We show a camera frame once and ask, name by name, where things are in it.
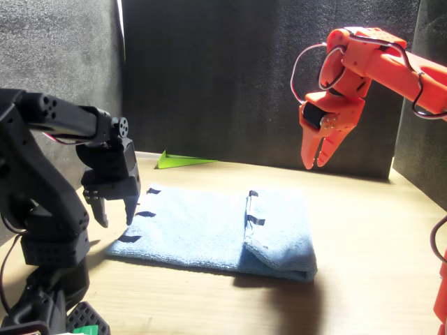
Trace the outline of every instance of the green object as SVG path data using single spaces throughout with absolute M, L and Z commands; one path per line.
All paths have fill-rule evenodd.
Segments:
M 98 335 L 98 325 L 76 328 L 73 334 Z
M 161 154 L 159 158 L 159 169 L 176 168 L 177 166 L 195 165 L 203 163 L 217 162 L 210 159 L 168 155 L 166 150 Z

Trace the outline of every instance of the wooden table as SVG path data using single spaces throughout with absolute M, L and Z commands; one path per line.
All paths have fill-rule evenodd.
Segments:
M 432 307 L 441 263 L 429 235 L 444 212 L 395 171 L 380 182 L 235 163 L 168 170 L 155 170 L 155 158 L 138 164 L 142 191 L 153 182 L 230 192 L 300 188 L 309 201 L 318 273 L 303 285 L 108 260 L 105 248 L 126 229 L 123 203 L 109 202 L 109 228 L 94 220 L 89 226 L 98 243 L 87 256 L 85 299 L 113 334 L 437 334 Z M 445 230 L 438 244 L 446 247 Z M 31 270 L 16 247 L 4 279 L 11 303 Z

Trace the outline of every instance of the blue towel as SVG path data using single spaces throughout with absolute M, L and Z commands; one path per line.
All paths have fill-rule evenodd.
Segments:
M 151 185 L 109 255 L 311 281 L 306 202 L 290 190 L 246 195 Z

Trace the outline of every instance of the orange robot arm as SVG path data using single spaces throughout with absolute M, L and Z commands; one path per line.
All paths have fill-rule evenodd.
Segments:
M 371 80 L 413 101 L 415 114 L 447 121 L 447 68 L 405 52 L 406 42 L 379 28 L 344 28 L 330 33 L 319 76 L 322 92 L 300 106 L 301 157 L 312 168 L 325 165 L 357 125 Z M 416 105 L 431 114 L 416 111 Z

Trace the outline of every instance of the gray wall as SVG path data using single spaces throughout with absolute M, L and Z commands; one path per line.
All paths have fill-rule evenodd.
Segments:
M 446 0 L 421 0 L 414 54 L 447 66 L 446 18 Z M 393 167 L 447 210 L 447 122 L 415 117 L 406 101 Z
M 122 40 L 114 0 L 1 0 L 0 87 L 45 92 L 121 114 Z M 75 150 L 35 137 L 74 187 Z M 0 225 L 0 242 L 5 239 Z

